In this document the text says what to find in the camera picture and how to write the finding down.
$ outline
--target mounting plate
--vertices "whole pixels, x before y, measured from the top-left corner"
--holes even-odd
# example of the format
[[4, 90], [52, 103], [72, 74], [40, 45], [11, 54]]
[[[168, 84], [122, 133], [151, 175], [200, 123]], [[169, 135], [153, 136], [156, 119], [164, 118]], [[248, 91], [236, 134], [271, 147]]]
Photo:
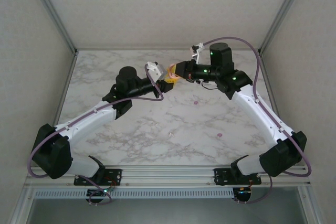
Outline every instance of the mounting plate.
[[260, 175], [258, 174], [244, 176], [240, 181], [237, 181], [231, 173], [231, 168], [217, 168], [214, 169], [214, 173], [214, 182], [217, 186], [250, 185], [250, 180], [252, 180], [253, 185], [261, 184]]
[[[121, 174], [122, 169], [105, 169], [103, 179], [100, 182], [97, 182], [94, 179], [92, 179], [92, 181], [95, 182], [98, 186], [110, 186], [113, 181], [115, 182], [116, 186], [120, 186]], [[73, 184], [75, 186], [90, 186], [90, 183], [81, 177], [75, 178]]]

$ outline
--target marble surface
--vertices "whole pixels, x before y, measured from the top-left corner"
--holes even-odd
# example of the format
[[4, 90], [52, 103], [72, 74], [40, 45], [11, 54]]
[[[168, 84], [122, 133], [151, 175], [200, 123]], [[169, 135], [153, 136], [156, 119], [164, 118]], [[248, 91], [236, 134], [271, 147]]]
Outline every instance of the marble surface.
[[[201, 63], [208, 63], [206, 50], [202, 56]], [[147, 61], [167, 67], [189, 59], [187, 50], [81, 51], [59, 122], [96, 105], [124, 66], [135, 67], [138, 76], [144, 78]], [[234, 51], [233, 59], [235, 68], [253, 79], [256, 59], [252, 51]], [[269, 101], [261, 74], [258, 91]], [[226, 95], [184, 80], [164, 94], [162, 102], [133, 101], [125, 115], [93, 132], [73, 149], [79, 155], [93, 155], [106, 165], [230, 164], [243, 155], [265, 150], [257, 128]]]

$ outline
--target yellow object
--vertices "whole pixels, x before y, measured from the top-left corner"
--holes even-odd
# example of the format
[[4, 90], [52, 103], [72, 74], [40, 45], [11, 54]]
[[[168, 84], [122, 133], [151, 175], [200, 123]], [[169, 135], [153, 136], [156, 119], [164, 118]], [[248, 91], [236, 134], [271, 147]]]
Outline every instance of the yellow object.
[[169, 77], [169, 73], [175, 73], [176, 70], [176, 65], [172, 66], [172, 68], [167, 68], [167, 75], [165, 76], [164, 80], [167, 83], [173, 83], [175, 85], [175, 83], [178, 82], [179, 79], [172, 79]]

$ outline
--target gray wall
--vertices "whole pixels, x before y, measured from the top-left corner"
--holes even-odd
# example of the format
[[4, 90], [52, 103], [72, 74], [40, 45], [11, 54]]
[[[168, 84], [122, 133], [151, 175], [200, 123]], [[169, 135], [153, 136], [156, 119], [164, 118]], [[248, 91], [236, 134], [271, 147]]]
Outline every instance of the gray wall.
[[0, 0], [0, 222], [12, 214], [37, 130], [52, 123], [71, 53], [39, 0]]
[[305, 153], [326, 223], [336, 218], [336, 0], [295, 0], [264, 55], [280, 115], [308, 137]]
[[228, 35], [258, 47], [283, 0], [51, 1], [79, 49], [153, 50], [188, 49]]

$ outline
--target cable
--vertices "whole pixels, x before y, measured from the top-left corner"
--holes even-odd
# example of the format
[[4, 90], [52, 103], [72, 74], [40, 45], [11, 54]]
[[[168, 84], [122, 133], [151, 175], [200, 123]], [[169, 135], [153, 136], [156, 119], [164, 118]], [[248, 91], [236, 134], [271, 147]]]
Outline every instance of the cable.
[[[85, 176], [82, 176], [82, 175], [78, 175], [78, 176], [81, 177], [81, 178], [83, 178], [83, 179], [85, 179], [87, 182], [89, 182], [89, 183], [92, 184], [93, 186], [97, 187], [97, 189], [98, 189], [99, 191], [101, 191], [103, 194], [106, 194], [106, 195], [109, 197], [110, 200], [109, 200], [108, 202], [96, 203], [96, 206], [103, 206], [103, 205], [107, 205], [107, 204], [109, 204], [109, 203], [112, 203], [112, 197], [111, 197], [111, 195], [110, 195], [109, 193], [105, 193], [103, 188], [101, 188], [100, 186], [98, 186], [95, 182], [93, 182], [93, 181], [92, 181], [91, 179], [89, 179], [88, 177], [85, 177]], [[97, 193], [97, 191], [94, 191], [94, 192], [90, 195], [90, 197], [89, 197], [89, 205], [92, 204], [92, 202], [91, 202], [91, 198], [92, 198], [93, 195], [95, 195], [96, 193]]]
[[235, 202], [237, 202], [238, 204], [253, 204], [253, 203], [257, 203], [259, 201], [262, 201], [263, 199], [267, 198], [271, 192], [272, 192], [272, 189], [273, 189], [273, 180], [272, 180], [272, 177], [269, 176], [269, 181], [270, 181], [270, 186], [269, 186], [269, 189], [267, 191], [267, 193], [265, 195], [263, 195], [262, 197], [258, 198], [258, 199], [255, 199], [255, 200], [249, 200], [249, 201], [239, 201], [237, 199], [234, 199]]
[[203, 86], [203, 82], [204, 82], [204, 81], [201, 82], [201, 86], [202, 86], [203, 88], [207, 89], [207, 90], [215, 90], [215, 89], [218, 89], [218, 88], [214, 88], [214, 89], [207, 88], [207, 87]]
[[[221, 37], [221, 38], [217, 38], [217, 39], [213, 39], [210, 40], [206, 43], [204, 43], [203, 45], [206, 46], [208, 44], [211, 44], [213, 42], [219, 41], [219, 40], [223, 40], [223, 39], [233, 39], [233, 40], [238, 40], [241, 41], [243, 43], [245, 43], [246, 45], [248, 45], [249, 48], [251, 48], [251, 50], [253, 51], [253, 53], [256, 56], [257, 59], [257, 70], [256, 70], [256, 75], [254, 77], [254, 82], [253, 82], [253, 94], [255, 96], [255, 98], [257, 98], [257, 81], [258, 81], [258, 75], [259, 75], [259, 69], [260, 69], [260, 58], [259, 58], [259, 54], [257, 52], [257, 50], [246, 40], [241, 39], [241, 38], [237, 38], [237, 37]], [[268, 115], [268, 117], [276, 124], [276, 126], [281, 129], [282, 126], [278, 123], [278, 121], [271, 115], [271, 113], [265, 108], [265, 106], [259, 101], [258, 102], [259, 106], [261, 107], [261, 109]], [[291, 173], [291, 172], [284, 172], [285, 174], [288, 175], [292, 175], [292, 176], [296, 176], [296, 177], [308, 177], [311, 174], [311, 165], [310, 162], [307, 158], [307, 156], [303, 153], [303, 151], [301, 150], [300, 146], [295, 142], [295, 140], [293, 139], [293, 137], [286, 131], [282, 131], [284, 133], [284, 135], [291, 141], [291, 143], [295, 146], [295, 148], [298, 150], [298, 152], [300, 153], [302, 159], [304, 160], [304, 162], [307, 165], [308, 171], [305, 174], [296, 174], [296, 173]]]
[[[120, 100], [118, 100], [118, 101], [111, 102], [111, 103], [109, 103], [109, 104], [105, 104], [105, 105], [103, 105], [103, 106], [97, 108], [96, 111], [100, 111], [100, 110], [102, 110], [102, 109], [104, 109], [104, 108], [106, 108], [106, 107], [112, 106], [112, 105], [117, 104], [117, 103], [120, 103], [120, 102], [129, 101], [129, 100], [162, 101], [162, 100], [164, 99], [163, 94], [162, 94], [160, 88], [156, 85], [156, 83], [155, 83], [154, 80], [152, 79], [152, 77], [149, 75], [149, 73], [148, 73], [148, 69], [147, 69], [147, 64], [145, 65], [145, 72], [146, 72], [147, 77], [150, 79], [152, 85], [153, 85], [153, 86], [156, 88], [156, 90], [158, 91], [158, 93], [159, 93], [159, 95], [160, 95], [161, 98], [159, 98], [159, 99], [153, 99], [153, 98], [141, 98], [141, 97], [124, 98], [124, 99], [120, 99]], [[69, 123], [69, 124], [67, 125], [67, 127], [72, 127], [72, 126], [74, 126], [76, 123], [80, 122], [81, 120], [87, 118], [88, 116], [90, 116], [90, 115], [92, 115], [92, 114], [94, 114], [94, 113], [95, 113], [95, 112], [92, 110], [92, 111], [90, 111], [90, 112], [84, 114], [84, 115], [81, 116], [80, 118], [74, 120], [72, 123]], [[38, 150], [39, 150], [39, 149], [40, 149], [40, 148], [41, 148], [41, 147], [42, 147], [48, 140], [50, 140], [53, 136], [57, 135], [58, 133], [60, 133], [60, 132], [62, 132], [62, 131], [64, 131], [64, 130], [66, 130], [65, 127], [60, 128], [59, 130], [57, 130], [57, 131], [51, 133], [49, 136], [47, 136], [45, 139], [43, 139], [43, 140], [42, 140], [42, 141], [41, 141], [41, 142], [40, 142], [40, 143], [33, 149], [32, 153], [31, 153], [30, 156], [29, 156], [28, 162], [27, 162], [27, 169], [28, 169], [29, 174], [30, 174], [32, 177], [34, 177], [34, 178], [44, 178], [44, 177], [47, 177], [47, 176], [48, 176], [47, 174], [37, 175], [37, 174], [35, 174], [35, 173], [33, 172], [33, 170], [32, 170], [32, 160], [33, 160], [33, 157], [34, 157], [35, 153], [36, 153], [36, 152], [37, 152], [37, 151], [38, 151]]]

